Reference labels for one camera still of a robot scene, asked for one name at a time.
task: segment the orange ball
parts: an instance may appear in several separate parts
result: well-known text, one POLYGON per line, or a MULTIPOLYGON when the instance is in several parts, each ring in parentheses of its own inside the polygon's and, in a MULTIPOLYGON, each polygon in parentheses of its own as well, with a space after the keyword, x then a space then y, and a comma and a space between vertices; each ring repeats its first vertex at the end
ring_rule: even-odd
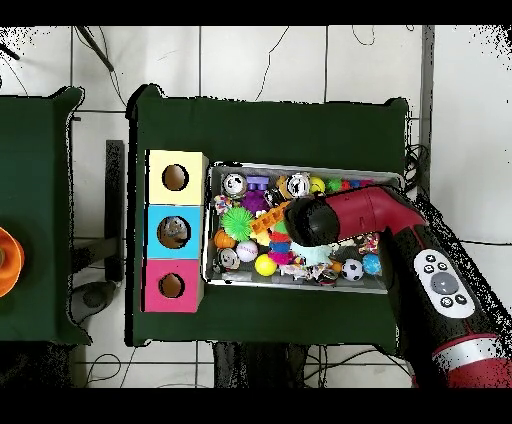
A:
POLYGON ((226 232, 222 229, 217 231, 215 237, 213 238, 213 242, 215 246, 219 249, 233 248, 235 247, 236 241, 229 237, 226 232))
POLYGON ((332 265, 329 268, 331 268, 335 272, 340 273, 343 265, 337 261, 333 261, 332 259, 331 259, 331 262, 332 262, 332 265))

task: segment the toy ball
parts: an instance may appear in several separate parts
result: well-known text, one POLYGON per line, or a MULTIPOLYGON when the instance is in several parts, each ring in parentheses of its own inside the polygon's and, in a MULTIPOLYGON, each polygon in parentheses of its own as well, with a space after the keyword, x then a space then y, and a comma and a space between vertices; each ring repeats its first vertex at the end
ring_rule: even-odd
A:
POLYGON ((263 254, 258 256, 254 262, 254 269, 258 274, 269 277, 276 272, 277 264, 267 254, 263 254))
POLYGON ((224 178, 222 186, 229 197, 238 199, 247 191, 247 180, 240 174, 228 174, 224 178))
POLYGON ((341 275, 349 281, 360 280, 363 276, 363 265, 355 259, 347 259, 341 269, 341 275))
POLYGON ((331 259, 331 262, 332 262, 332 265, 329 268, 332 269, 334 272, 340 273, 341 268, 343 267, 342 264, 340 262, 333 261, 332 259, 331 259))
POLYGON ((235 247, 236 241, 229 237, 222 229, 218 230, 213 238, 213 242, 218 249, 225 249, 227 247, 235 247))
POLYGON ((311 188, 309 189, 310 193, 316 193, 317 191, 321 193, 325 193, 325 183, 321 178, 311 177, 311 188))
POLYGON ((242 241, 236 247, 236 254, 242 262, 251 262, 258 256, 258 246, 251 240, 242 241))
POLYGON ((222 249, 219 252, 219 263, 226 269, 237 269, 240 266, 240 258, 233 249, 222 249))
POLYGON ((286 180, 286 189, 293 197, 303 197, 309 194, 309 175, 306 173, 294 174, 286 180))
POLYGON ((363 256, 364 272, 370 275, 377 275, 382 271, 378 255, 368 253, 363 256))

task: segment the plush toy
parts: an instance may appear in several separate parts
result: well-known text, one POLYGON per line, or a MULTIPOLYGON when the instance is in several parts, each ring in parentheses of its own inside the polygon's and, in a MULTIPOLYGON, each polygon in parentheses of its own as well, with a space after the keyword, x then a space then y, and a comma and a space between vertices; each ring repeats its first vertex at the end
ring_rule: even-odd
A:
POLYGON ((235 247, 236 244, 236 241, 229 237, 223 229, 217 231, 213 242, 218 249, 232 248, 235 247))
POLYGON ((264 191, 262 190, 248 191, 245 193, 240 205, 253 215, 256 215, 256 212, 259 211, 268 212, 270 210, 268 203, 265 200, 264 191))
POLYGON ((251 234, 251 213, 245 208, 231 208, 222 215, 222 226, 231 238, 237 241, 249 240, 251 234))
POLYGON ((290 250, 296 255, 302 256, 306 261, 306 266, 308 267, 319 264, 332 264, 329 259, 329 255, 332 253, 332 248, 330 246, 304 247, 292 242, 290 250))

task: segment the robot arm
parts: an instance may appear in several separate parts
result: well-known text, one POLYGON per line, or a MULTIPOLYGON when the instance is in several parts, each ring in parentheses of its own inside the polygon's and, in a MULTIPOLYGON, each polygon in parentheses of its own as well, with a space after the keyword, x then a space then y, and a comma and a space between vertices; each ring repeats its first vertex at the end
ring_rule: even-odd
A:
POLYGON ((388 294, 402 353, 420 387, 512 387, 512 361, 478 299, 421 213, 393 189, 299 198, 284 216, 302 246, 381 233, 393 268, 388 294))

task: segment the dark green tablecloth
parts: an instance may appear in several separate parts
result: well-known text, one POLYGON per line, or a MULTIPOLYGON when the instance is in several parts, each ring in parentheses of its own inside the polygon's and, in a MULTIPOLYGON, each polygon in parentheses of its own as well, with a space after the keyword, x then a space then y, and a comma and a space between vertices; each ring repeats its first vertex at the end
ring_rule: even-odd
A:
POLYGON ((0 227, 23 246, 25 266, 0 298, 0 340, 89 343, 67 316, 70 202, 67 128, 83 91, 0 96, 0 227))
POLYGON ((146 339, 368 343, 394 352, 395 322, 385 295, 206 286, 196 314, 140 312, 144 151, 201 151, 211 162, 403 174, 407 109, 403 99, 385 105, 164 99, 157 86, 142 86, 130 99, 127 112, 131 119, 128 255, 134 257, 127 267, 131 303, 126 314, 127 343, 146 339))

